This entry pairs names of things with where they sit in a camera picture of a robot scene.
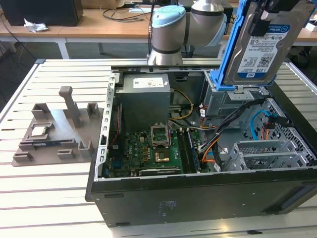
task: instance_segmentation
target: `desk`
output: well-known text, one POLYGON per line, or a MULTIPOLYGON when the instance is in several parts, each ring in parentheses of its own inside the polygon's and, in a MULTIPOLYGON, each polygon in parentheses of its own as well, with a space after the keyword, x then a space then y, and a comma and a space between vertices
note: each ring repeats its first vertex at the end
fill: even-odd
MULTIPOLYGON (((127 17, 139 13, 115 14, 114 17, 127 17)), ((101 43, 147 43, 148 21, 121 23, 106 19, 99 9, 85 9, 82 19, 76 27, 49 26, 48 31, 32 33, 23 26, 6 25, 15 37, 21 42, 54 42, 57 43, 63 59, 69 59, 66 43, 100 43, 100 51, 103 52, 101 43)), ((229 35, 222 37, 227 41, 229 35)), ((0 40, 15 42, 0 22, 0 40)), ((317 32, 303 29, 294 45, 317 46, 317 32)))
MULTIPOLYGON (((220 60, 184 59, 184 63, 220 65, 220 60)), ((47 103, 51 110, 65 109, 58 91, 67 85, 73 87, 79 108, 86 108, 87 102, 105 107, 110 66, 127 64, 146 64, 146 60, 51 59, 32 67, 0 114, 0 237, 248 238, 251 230, 263 232, 257 238, 316 237, 317 196, 286 215, 109 229, 94 202, 84 199, 90 163, 11 166, 35 103, 47 103)), ((309 80, 292 64, 283 64, 276 82, 306 119, 316 122, 317 89, 309 80)))

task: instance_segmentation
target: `wooden desk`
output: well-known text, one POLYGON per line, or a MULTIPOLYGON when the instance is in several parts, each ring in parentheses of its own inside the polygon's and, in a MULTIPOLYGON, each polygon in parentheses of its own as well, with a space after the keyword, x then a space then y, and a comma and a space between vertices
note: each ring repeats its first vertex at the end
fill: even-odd
MULTIPOLYGON (((114 17, 123 18, 138 14, 140 13, 116 13, 114 17)), ((103 52, 102 43, 147 43, 148 21, 145 16, 141 16, 141 18, 143 21, 122 23, 104 18, 99 9, 85 9, 84 15, 76 27, 49 26, 48 31, 32 33, 23 26, 10 26, 7 21, 6 25, 21 42, 57 43, 63 59, 69 59, 66 43, 99 43, 101 53, 103 52)), ((227 41, 228 38, 229 35, 222 37, 224 41, 227 41)), ((1 22, 0 40, 16 41, 1 22)), ((317 32, 303 29, 294 45, 317 46, 317 32)))
MULTIPOLYGON (((115 13, 114 18, 126 18, 140 13, 115 13)), ((104 37, 104 38, 147 38, 149 22, 145 16, 140 16, 143 21, 117 22, 107 19, 99 9, 85 9, 84 15, 76 27, 63 27, 59 32, 60 37, 104 37)))

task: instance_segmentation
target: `hard drive label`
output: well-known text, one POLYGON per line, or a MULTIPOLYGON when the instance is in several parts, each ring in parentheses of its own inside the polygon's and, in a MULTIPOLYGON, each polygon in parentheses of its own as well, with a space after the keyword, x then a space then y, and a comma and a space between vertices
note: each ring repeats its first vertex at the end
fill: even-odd
POLYGON ((239 77, 264 77, 277 54, 277 44, 286 37, 289 30, 289 25, 272 24, 264 36, 251 36, 238 69, 239 77))

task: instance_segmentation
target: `computer case side panel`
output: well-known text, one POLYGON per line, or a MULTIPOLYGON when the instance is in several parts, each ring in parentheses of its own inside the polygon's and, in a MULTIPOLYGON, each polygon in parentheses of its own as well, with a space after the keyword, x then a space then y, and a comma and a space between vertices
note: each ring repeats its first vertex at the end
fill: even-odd
POLYGON ((285 214, 317 194, 315 169, 93 182, 109 227, 285 214))

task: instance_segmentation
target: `black box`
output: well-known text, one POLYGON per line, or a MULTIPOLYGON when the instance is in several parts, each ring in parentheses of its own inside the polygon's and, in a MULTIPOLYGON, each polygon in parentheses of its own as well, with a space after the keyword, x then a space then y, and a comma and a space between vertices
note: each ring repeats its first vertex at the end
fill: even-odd
POLYGON ((0 0, 4 15, 12 26, 24 19, 47 25, 76 26, 83 15, 81 0, 0 0))

